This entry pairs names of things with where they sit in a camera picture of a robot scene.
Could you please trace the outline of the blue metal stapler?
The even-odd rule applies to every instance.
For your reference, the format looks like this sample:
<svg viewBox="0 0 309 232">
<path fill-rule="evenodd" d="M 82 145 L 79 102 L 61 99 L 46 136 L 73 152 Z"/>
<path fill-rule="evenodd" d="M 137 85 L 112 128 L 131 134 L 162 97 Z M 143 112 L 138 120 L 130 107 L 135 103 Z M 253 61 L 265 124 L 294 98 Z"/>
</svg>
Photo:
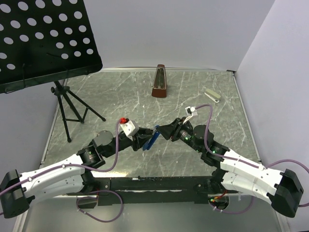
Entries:
<svg viewBox="0 0 309 232">
<path fill-rule="evenodd" d="M 159 126 L 156 125 L 155 128 L 154 128 L 154 132 L 153 132 L 153 135 L 151 137 L 151 139 L 149 139 L 142 147 L 142 150 L 145 151 L 145 150 L 150 150 L 151 147 L 154 145 L 155 141 L 158 139 L 159 135 L 160 135 L 160 132 L 157 131 L 157 128 Z"/>
</svg>

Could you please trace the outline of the small beige white stapler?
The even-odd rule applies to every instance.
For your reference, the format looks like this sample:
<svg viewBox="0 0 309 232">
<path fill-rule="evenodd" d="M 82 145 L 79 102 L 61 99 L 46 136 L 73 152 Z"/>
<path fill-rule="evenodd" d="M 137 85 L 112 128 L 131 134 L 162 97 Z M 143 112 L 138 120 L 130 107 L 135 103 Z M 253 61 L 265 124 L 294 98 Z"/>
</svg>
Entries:
<svg viewBox="0 0 309 232">
<path fill-rule="evenodd" d="M 207 88 L 205 90 L 204 94 L 207 97 L 209 97 L 213 102 L 215 102 L 215 103 L 219 103 L 220 102 L 221 96 L 218 93 L 214 92 L 213 90 Z"/>
</svg>

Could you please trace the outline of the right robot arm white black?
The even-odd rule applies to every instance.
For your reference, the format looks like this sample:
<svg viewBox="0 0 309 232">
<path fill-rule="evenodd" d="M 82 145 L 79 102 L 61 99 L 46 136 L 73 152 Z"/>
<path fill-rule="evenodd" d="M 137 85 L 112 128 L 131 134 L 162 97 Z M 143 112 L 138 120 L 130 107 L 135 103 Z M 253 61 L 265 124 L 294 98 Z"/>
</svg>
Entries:
<svg viewBox="0 0 309 232">
<path fill-rule="evenodd" d="M 216 167 L 211 180 L 215 192 L 225 189 L 251 195 L 269 203 L 278 213 L 295 217 L 304 189 L 294 171 L 267 168 L 241 156 L 216 142 L 208 124 L 193 127 L 185 118 L 177 118 L 156 130 L 166 140 L 181 140 L 201 154 L 206 164 Z"/>
</svg>

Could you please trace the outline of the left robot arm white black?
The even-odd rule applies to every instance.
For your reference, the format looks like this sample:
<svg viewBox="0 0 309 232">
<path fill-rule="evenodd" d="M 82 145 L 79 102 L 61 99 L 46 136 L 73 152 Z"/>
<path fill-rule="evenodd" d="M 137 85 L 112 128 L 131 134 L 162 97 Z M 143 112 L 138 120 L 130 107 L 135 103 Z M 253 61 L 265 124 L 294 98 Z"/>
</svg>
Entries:
<svg viewBox="0 0 309 232">
<path fill-rule="evenodd" d="M 92 171 L 128 147 L 137 151 L 146 147 L 157 135 L 152 129 L 140 128 L 132 137 L 121 131 L 113 136 L 103 130 L 88 146 L 64 160 L 39 170 L 19 173 L 11 170 L 0 184 L 2 215 L 14 218 L 26 212 L 31 204 L 68 193 L 90 194 L 96 183 Z"/>
</svg>

